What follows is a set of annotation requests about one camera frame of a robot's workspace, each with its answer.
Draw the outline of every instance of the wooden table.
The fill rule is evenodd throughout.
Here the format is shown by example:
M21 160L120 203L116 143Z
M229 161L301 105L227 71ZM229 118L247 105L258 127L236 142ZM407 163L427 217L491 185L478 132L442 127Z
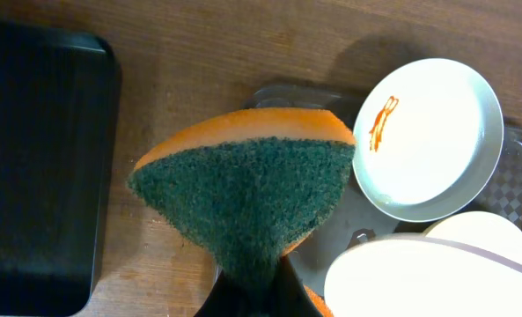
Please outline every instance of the wooden table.
M522 0L0 0L0 18L97 33L123 68L103 277L79 316L191 316L213 263L124 186L135 161L266 83L368 93L442 56L488 79L522 126Z

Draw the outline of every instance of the brown wooden tabletop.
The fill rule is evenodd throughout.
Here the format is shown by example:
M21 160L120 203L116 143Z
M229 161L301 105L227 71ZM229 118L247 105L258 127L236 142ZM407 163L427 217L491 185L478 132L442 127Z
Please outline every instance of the brown wooden tabletop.
M522 0L0 0L0 18L96 33L123 69L102 278L79 316L194 315L211 257L124 181L154 144L265 84L368 93L405 63L446 57L488 79L522 126Z

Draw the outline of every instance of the red sauce smear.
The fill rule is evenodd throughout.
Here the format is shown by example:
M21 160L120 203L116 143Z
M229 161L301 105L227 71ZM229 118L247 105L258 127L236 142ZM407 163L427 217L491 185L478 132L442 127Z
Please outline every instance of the red sauce smear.
M394 96L391 96L384 105L384 108L380 110L376 116L374 127L372 127L372 130L369 132L372 135L370 138L370 151L374 150L375 152L378 152L379 144L382 142L382 132L384 132L384 126L386 125L387 117L392 114L393 110L398 106L399 102L400 100Z

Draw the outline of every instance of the wood grain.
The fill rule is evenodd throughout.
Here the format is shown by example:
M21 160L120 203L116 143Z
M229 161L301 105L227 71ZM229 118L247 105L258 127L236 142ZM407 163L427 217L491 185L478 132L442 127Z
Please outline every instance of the wood grain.
M459 60L522 126L522 0L0 0L0 18L90 31L123 68L103 278L79 316L191 316L213 262L124 181L152 145L271 82L368 93L423 57Z

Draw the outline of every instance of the sponge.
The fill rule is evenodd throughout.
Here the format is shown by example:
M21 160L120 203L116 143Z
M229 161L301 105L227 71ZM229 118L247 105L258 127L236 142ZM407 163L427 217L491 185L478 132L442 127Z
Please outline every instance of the sponge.
M284 249L339 202L354 143L326 110L242 110L167 139L136 163L128 185L236 284L262 294Z

